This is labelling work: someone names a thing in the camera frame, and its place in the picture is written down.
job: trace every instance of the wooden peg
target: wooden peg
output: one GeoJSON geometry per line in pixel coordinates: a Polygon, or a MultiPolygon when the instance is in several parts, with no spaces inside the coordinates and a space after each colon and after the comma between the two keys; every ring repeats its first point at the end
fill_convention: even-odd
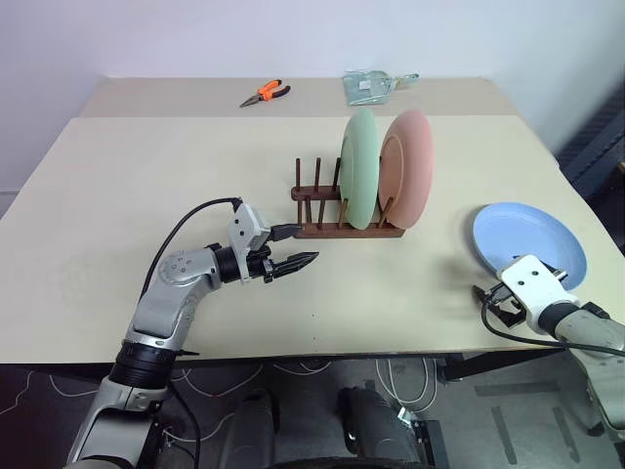
{"type": "Polygon", "coordinates": [[[387,216],[389,215],[389,210],[391,210],[392,205],[393,205],[393,198],[389,197],[389,200],[387,200],[387,204],[384,206],[384,210],[382,211],[382,215],[380,215],[378,228],[382,228],[384,226],[384,222],[387,221],[387,216]]]}
{"type": "Polygon", "coordinates": [[[316,227],[323,230],[323,210],[325,209],[325,200],[322,200],[319,204],[319,219],[316,222],[316,227]]]}
{"type": "Polygon", "coordinates": [[[341,207],[341,213],[339,214],[339,229],[343,228],[343,222],[345,221],[345,212],[348,209],[348,200],[343,199],[343,206],[341,207]]]}
{"type": "Polygon", "coordinates": [[[300,189],[300,158],[295,159],[295,189],[300,189]]]}
{"type": "Polygon", "coordinates": [[[306,223],[313,222],[313,209],[311,208],[311,198],[306,197],[306,223]]]}
{"type": "Polygon", "coordinates": [[[334,179],[332,180],[332,191],[336,190],[336,185],[339,184],[339,171],[341,170],[341,157],[336,158],[336,165],[334,166],[334,179]]]}
{"type": "Polygon", "coordinates": [[[314,193],[319,192],[319,174],[321,173],[321,158],[316,159],[314,167],[314,193]]]}

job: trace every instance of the black cable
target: black cable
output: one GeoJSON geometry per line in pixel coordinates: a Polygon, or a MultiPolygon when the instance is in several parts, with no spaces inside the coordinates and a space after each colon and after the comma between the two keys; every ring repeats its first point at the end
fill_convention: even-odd
{"type": "Polygon", "coordinates": [[[240,197],[226,197],[226,198],[216,198],[215,200],[209,200],[208,202],[199,204],[198,206],[193,208],[190,212],[188,212],[187,215],[181,218],[180,222],[178,222],[178,225],[176,225],[174,229],[167,235],[167,237],[165,238],[161,246],[158,248],[158,251],[156,252],[156,255],[154,256],[154,259],[152,260],[152,263],[150,264],[149,269],[147,269],[146,279],[144,280],[144,287],[141,289],[141,295],[139,296],[140,299],[146,294],[147,289],[149,288],[149,282],[151,281],[152,275],[154,274],[154,271],[156,270],[156,267],[158,266],[158,261],[160,257],[163,255],[163,252],[165,252],[165,249],[167,249],[167,246],[169,245],[171,240],[174,238],[176,233],[180,230],[180,228],[183,227],[183,225],[189,218],[191,218],[200,210],[206,207],[210,207],[211,205],[217,205],[218,203],[231,203],[232,209],[236,211],[239,205],[243,203],[243,200],[240,197]]]}
{"type": "Polygon", "coordinates": [[[195,456],[193,456],[193,453],[191,451],[189,451],[188,449],[186,449],[185,447],[183,447],[182,445],[179,445],[179,444],[174,443],[174,442],[170,443],[169,445],[171,447],[178,448],[180,451],[184,451],[193,460],[193,462],[195,462],[195,456]]]}
{"type": "Polygon", "coordinates": [[[193,469],[199,469],[199,452],[201,448],[200,436],[199,436],[199,425],[197,424],[197,419],[191,409],[188,407],[187,403],[176,389],[176,386],[171,381],[169,382],[169,389],[171,390],[174,397],[178,400],[181,407],[185,411],[188,416],[188,419],[191,421],[193,425],[193,432],[195,433],[195,457],[193,458],[193,469]]]}
{"type": "Polygon", "coordinates": [[[561,341],[551,341],[551,340],[536,340],[536,339],[526,339],[524,337],[518,337],[517,335],[508,334],[506,332],[502,332],[501,330],[495,329],[488,322],[487,311],[488,305],[490,304],[490,300],[492,296],[486,296],[484,298],[483,303],[481,304],[481,321],[483,322],[486,329],[492,332],[499,337],[503,337],[504,339],[510,339],[517,342],[522,342],[523,344],[531,344],[531,345],[543,345],[546,347],[556,347],[562,349],[579,349],[579,350],[589,350],[592,352],[601,352],[603,354],[611,354],[616,355],[618,357],[625,357],[625,352],[622,350],[611,349],[609,347],[602,347],[600,345],[588,345],[588,344],[578,344],[575,342],[561,342],[561,341]]]}

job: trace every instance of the plate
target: plate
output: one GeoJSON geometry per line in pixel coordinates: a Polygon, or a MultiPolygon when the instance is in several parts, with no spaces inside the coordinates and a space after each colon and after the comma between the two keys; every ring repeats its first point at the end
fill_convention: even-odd
{"type": "Polygon", "coordinates": [[[559,220],[522,203],[494,203],[483,208],[473,223],[473,239],[481,259],[493,271],[512,263],[515,256],[534,254],[568,277],[571,290],[586,276],[586,255],[575,235],[559,220]]]}
{"type": "Polygon", "coordinates": [[[393,121],[380,159],[380,206],[392,197],[387,220],[407,230],[426,207],[434,173],[432,132],[423,112],[408,110],[393,121]]]}
{"type": "Polygon", "coordinates": [[[348,200],[345,219],[364,230],[371,223],[378,196],[380,162],[378,131],[373,112],[361,109],[352,116],[341,146],[341,198],[348,200]]]}

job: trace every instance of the white wall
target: white wall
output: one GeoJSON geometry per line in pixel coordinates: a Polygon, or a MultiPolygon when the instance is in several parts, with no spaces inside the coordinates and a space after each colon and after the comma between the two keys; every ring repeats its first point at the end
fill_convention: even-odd
{"type": "Polygon", "coordinates": [[[624,73],[623,24],[624,0],[5,0],[0,191],[102,75],[485,76],[558,150],[624,73]]]}

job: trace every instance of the wire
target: wire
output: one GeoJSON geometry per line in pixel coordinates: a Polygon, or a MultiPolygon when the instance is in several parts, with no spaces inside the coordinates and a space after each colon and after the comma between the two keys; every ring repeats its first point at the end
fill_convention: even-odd
{"type": "Polygon", "coordinates": [[[296,376],[312,376],[313,374],[320,373],[321,371],[326,369],[331,364],[332,364],[332,362],[328,362],[327,364],[325,364],[321,368],[314,369],[312,371],[307,371],[306,373],[303,373],[302,371],[293,371],[292,369],[285,368],[283,366],[280,366],[279,364],[274,364],[273,367],[279,369],[280,371],[284,371],[285,373],[288,373],[288,374],[295,374],[296,376]]]}
{"type": "Polygon", "coordinates": [[[416,404],[423,399],[426,395],[426,391],[428,390],[428,382],[430,381],[430,374],[428,373],[428,365],[426,364],[426,359],[421,358],[421,362],[423,363],[423,373],[425,375],[425,381],[423,382],[423,389],[421,390],[421,394],[418,398],[407,401],[405,399],[399,398],[399,393],[395,387],[395,381],[393,380],[393,368],[391,367],[391,361],[387,359],[387,366],[389,367],[389,379],[391,380],[391,389],[393,389],[393,394],[396,396],[397,400],[403,404],[416,404]]]}
{"type": "Polygon", "coordinates": [[[432,406],[432,404],[437,399],[437,391],[438,391],[437,361],[436,360],[432,360],[432,362],[434,363],[434,393],[432,394],[432,398],[427,403],[427,405],[425,405],[424,407],[419,408],[418,410],[412,410],[415,413],[425,412],[427,409],[429,409],[432,406]]]}
{"type": "Polygon", "coordinates": [[[193,412],[191,412],[191,409],[188,407],[187,403],[185,402],[181,394],[178,392],[178,389],[176,389],[176,385],[172,383],[171,381],[169,382],[169,389],[171,390],[174,397],[178,400],[183,410],[187,414],[188,419],[191,421],[191,424],[193,425],[193,432],[195,432],[195,440],[190,440],[191,442],[195,442],[195,457],[193,458],[193,468],[199,469],[199,453],[201,449],[201,440],[199,437],[199,425],[197,424],[197,419],[195,418],[195,415],[193,415],[193,412]]]}
{"type": "Polygon", "coordinates": [[[179,445],[176,442],[172,442],[169,444],[169,446],[173,448],[178,448],[180,451],[185,452],[193,460],[193,462],[195,462],[195,456],[193,456],[193,453],[189,451],[188,449],[186,449],[185,447],[183,447],[182,445],[179,445]]]}
{"type": "MultiPolygon", "coordinates": [[[[222,426],[224,425],[224,422],[226,422],[226,420],[228,420],[229,418],[232,418],[232,417],[234,417],[234,412],[233,413],[229,413],[224,418],[222,418],[219,421],[219,423],[217,424],[217,427],[215,427],[215,430],[213,430],[211,433],[209,433],[205,437],[200,438],[199,441],[200,442],[205,442],[206,440],[210,440],[211,438],[213,438],[215,435],[217,435],[219,433],[219,431],[221,430],[222,426]]],[[[194,443],[195,442],[195,440],[177,437],[176,435],[173,435],[171,432],[168,432],[167,430],[165,430],[163,433],[165,435],[167,435],[168,437],[173,438],[177,442],[183,442],[183,443],[194,443]]]]}
{"type": "Polygon", "coordinates": [[[187,376],[189,376],[190,373],[191,373],[190,369],[183,369],[183,374],[181,374],[178,378],[171,378],[171,380],[174,381],[174,382],[182,381],[187,376]]]}
{"type": "Polygon", "coordinates": [[[309,367],[306,366],[305,363],[302,363],[302,362],[299,362],[299,366],[301,366],[306,371],[310,371],[311,373],[316,373],[316,372],[318,372],[321,369],[321,368],[309,368],[309,367]]]}
{"type": "Polygon", "coordinates": [[[89,396],[90,394],[96,394],[98,392],[98,390],[96,389],[94,391],[86,391],[84,393],[75,393],[75,394],[64,393],[63,391],[61,391],[61,389],[59,389],[59,386],[57,386],[57,383],[55,383],[55,379],[52,377],[52,374],[49,375],[48,377],[50,378],[50,384],[52,384],[52,387],[55,388],[55,391],[57,391],[57,393],[59,393],[64,398],[81,398],[83,396],[89,396]]]}
{"type": "Polygon", "coordinates": [[[206,391],[202,391],[201,389],[197,388],[193,383],[191,383],[191,380],[188,379],[188,376],[190,375],[190,371],[189,373],[187,373],[187,375],[185,376],[185,381],[187,382],[187,384],[189,385],[189,387],[195,391],[198,394],[201,394],[202,396],[205,396],[207,398],[221,398],[223,396],[225,396],[226,394],[230,394],[232,391],[237,390],[238,388],[240,388],[241,386],[246,385],[247,383],[249,383],[251,380],[253,380],[256,376],[259,375],[259,373],[263,370],[263,366],[260,365],[258,367],[258,369],[256,371],[254,371],[254,374],[252,374],[249,378],[247,378],[245,381],[242,381],[234,386],[232,386],[229,389],[226,389],[224,392],[219,393],[219,394],[211,394],[211,393],[207,393],[206,391]]]}
{"type": "Polygon", "coordinates": [[[556,347],[563,349],[579,349],[579,350],[588,350],[592,352],[601,352],[603,354],[611,354],[617,355],[618,357],[625,357],[625,351],[611,349],[609,347],[602,347],[600,345],[588,345],[588,344],[578,344],[575,342],[561,342],[561,341],[552,341],[552,340],[536,340],[536,339],[526,339],[524,337],[518,337],[517,335],[508,334],[506,332],[502,332],[501,330],[495,329],[488,322],[488,305],[492,296],[486,296],[481,304],[481,321],[483,322],[486,329],[492,332],[499,337],[503,337],[504,339],[514,340],[517,342],[522,342],[523,344],[531,344],[531,345],[542,345],[545,347],[556,347]]]}
{"type": "Polygon", "coordinates": [[[423,397],[426,394],[426,391],[428,389],[428,382],[430,380],[429,374],[428,374],[428,368],[426,366],[426,361],[425,359],[421,359],[423,361],[423,369],[424,369],[424,373],[425,373],[425,381],[423,383],[423,389],[421,390],[421,394],[419,395],[418,398],[413,399],[413,400],[404,400],[401,399],[398,395],[397,395],[397,390],[395,387],[395,382],[393,380],[393,369],[391,367],[391,361],[387,360],[387,365],[389,368],[389,379],[391,381],[391,388],[389,388],[389,386],[387,386],[387,383],[384,381],[384,378],[382,377],[382,373],[380,372],[380,363],[378,361],[378,359],[376,359],[375,361],[375,369],[378,373],[378,379],[380,380],[380,382],[382,383],[382,386],[384,387],[384,390],[393,398],[395,399],[398,403],[404,405],[404,404],[415,404],[418,403],[419,401],[421,401],[423,399],[423,397]]]}
{"type": "MultiPolygon", "coordinates": [[[[421,401],[428,389],[428,383],[429,383],[429,373],[428,373],[428,367],[426,364],[426,360],[424,358],[421,359],[423,361],[423,369],[426,375],[425,378],[425,382],[423,385],[423,389],[421,390],[421,394],[419,395],[418,398],[410,400],[410,401],[405,401],[403,399],[401,399],[398,395],[397,395],[397,391],[396,391],[396,387],[395,387],[395,382],[393,380],[393,369],[391,367],[391,361],[387,360],[387,365],[389,367],[389,380],[391,381],[391,388],[389,388],[389,386],[386,384],[386,382],[384,381],[384,378],[382,377],[382,373],[380,371],[380,363],[379,361],[376,359],[375,361],[375,369],[376,372],[378,373],[378,379],[380,380],[380,382],[382,383],[382,386],[384,387],[384,390],[393,398],[395,399],[398,403],[400,403],[401,405],[410,405],[410,404],[416,404],[419,401],[421,401]]],[[[438,392],[438,384],[437,384],[437,362],[435,360],[432,360],[432,362],[434,363],[434,392],[432,394],[432,398],[430,399],[430,401],[423,407],[421,407],[420,409],[417,410],[411,410],[412,412],[418,413],[418,412],[423,412],[424,410],[427,410],[428,408],[430,408],[432,406],[432,404],[434,403],[434,401],[437,398],[437,392],[438,392]]]]}
{"type": "Polygon", "coordinates": [[[210,207],[211,205],[217,205],[219,203],[231,203],[232,209],[236,211],[238,206],[241,203],[243,203],[243,200],[241,200],[240,197],[226,197],[226,198],[216,198],[215,200],[209,200],[208,202],[200,203],[191,211],[189,211],[187,215],[181,218],[180,222],[178,222],[178,224],[174,227],[174,229],[167,235],[167,237],[165,238],[161,246],[158,248],[158,251],[156,251],[156,255],[154,255],[154,259],[152,260],[152,263],[150,264],[149,269],[147,269],[146,279],[144,280],[144,286],[141,289],[141,295],[139,297],[140,299],[146,294],[147,289],[149,288],[149,282],[151,281],[152,275],[154,274],[154,271],[156,270],[156,267],[158,266],[158,260],[161,258],[161,256],[163,255],[163,252],[165,252],[165,249],[167,249],[167,246],[169,245],[171,240],[174,238],[176,233],[180,230],[180,228],[183,227],[183,225],[189,218],[191,218],[200,210],[206,207],[210,207]]]}
{"type": "Polygon", "coordinates": [[[32,376],[32,373],[34,373],[34,371],[29,371],[28,374],[26,375],[26,385],[24,386],[24,388],[18,392],[18,394],[16,395],[16,401],[13,405],[11,405],[10,407],[5,408],[4,410],[0,411],[0,415],[4,415],[7,412],[10,412],[11,410],[13,410],[14,408],[16,408],[18,405],[20,405],[20,397],[26,392],[28,391],[28,388],[30,387],[30,376],[32,376]]]}

